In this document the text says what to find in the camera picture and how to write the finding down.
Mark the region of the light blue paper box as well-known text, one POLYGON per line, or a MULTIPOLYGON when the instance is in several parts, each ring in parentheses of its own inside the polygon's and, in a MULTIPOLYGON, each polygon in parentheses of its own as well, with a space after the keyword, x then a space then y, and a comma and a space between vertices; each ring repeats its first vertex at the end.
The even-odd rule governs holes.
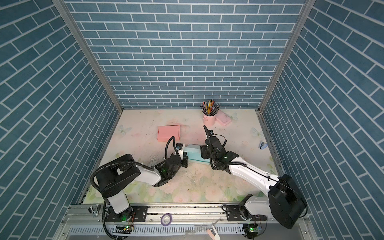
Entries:
POLYGON ((187 153, 189 161, 192 163, 203 164, 203 165, 210 164, 209 159, 203 159, 201 155, 201 146, 199 145, 189 144, 186 147, 184 147, 184 152, 187 153))

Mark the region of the pink paper box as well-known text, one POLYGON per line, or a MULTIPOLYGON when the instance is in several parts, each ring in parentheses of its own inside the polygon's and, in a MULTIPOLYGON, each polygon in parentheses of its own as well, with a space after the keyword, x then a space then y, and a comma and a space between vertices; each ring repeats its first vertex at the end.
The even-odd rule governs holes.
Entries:
POLYGON ((175 137, 176 141, 180 140, 180 126, 159 126, 158 137, 159 142, 167 142, 169 138, 175 137))

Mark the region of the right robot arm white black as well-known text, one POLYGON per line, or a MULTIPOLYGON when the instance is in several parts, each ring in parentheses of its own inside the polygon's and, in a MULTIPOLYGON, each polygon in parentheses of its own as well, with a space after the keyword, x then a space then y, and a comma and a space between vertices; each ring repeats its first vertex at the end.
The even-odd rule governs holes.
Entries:
POLYGON ((258 200, 254 195, 247 195, 239 203, 239 212, 244 220, 257 215, 272 216, 279 224, 292 229, 302 212, 307 211, 307 202, 295 180, 287 174, 277 176, 265 172, 241 158, 234 152, 226 151, 225 145, 212 130, 204 126, 207 139, 201 147, 203 159, 210 160, 213 170, 225 171, 242 178, 258 188, 268 197, 269 204, 258 200))

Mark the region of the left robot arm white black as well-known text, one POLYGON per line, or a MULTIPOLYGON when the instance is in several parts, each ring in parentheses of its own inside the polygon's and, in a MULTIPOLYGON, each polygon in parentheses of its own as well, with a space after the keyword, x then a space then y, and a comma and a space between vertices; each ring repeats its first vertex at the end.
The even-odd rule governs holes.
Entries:
POLYGON ((184 153, 184 144, 176 143, 170 137, 165 147, 165 159, 152 166, 136 162, 132 155, 125 154, 97 168, 90 176, 90 183, 104 199, 102 222, 107 236, 113 240, 124 240, 123 236, 110 233, 105 223, 107 205, 112 206, 115 214, 121 214, 131 208, 124 188, 138 181, 153 187, 161 187, 173 179, 181 167, 187 168, 189 158, 184 153))

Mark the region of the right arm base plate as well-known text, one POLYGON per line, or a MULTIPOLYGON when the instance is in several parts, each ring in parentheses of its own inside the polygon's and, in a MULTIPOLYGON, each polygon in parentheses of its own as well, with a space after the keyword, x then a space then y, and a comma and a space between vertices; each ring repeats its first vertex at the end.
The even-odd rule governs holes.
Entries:
POLYGON ((265 215, 252 215, 245 207, 239 205, 222 205, 222 210, 226 213, 227 221, 266 221, 265 215))

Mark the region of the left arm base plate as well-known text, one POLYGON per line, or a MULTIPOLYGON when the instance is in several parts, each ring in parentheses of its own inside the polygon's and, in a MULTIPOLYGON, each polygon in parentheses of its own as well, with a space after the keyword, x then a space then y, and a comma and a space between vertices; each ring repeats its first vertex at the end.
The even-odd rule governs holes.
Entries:
POLYGON ((112 207, 105 211, 105 222, 107 223, 143 223, 146 220, 148 206, 130 206, 127 210, 116 214, 112 207))

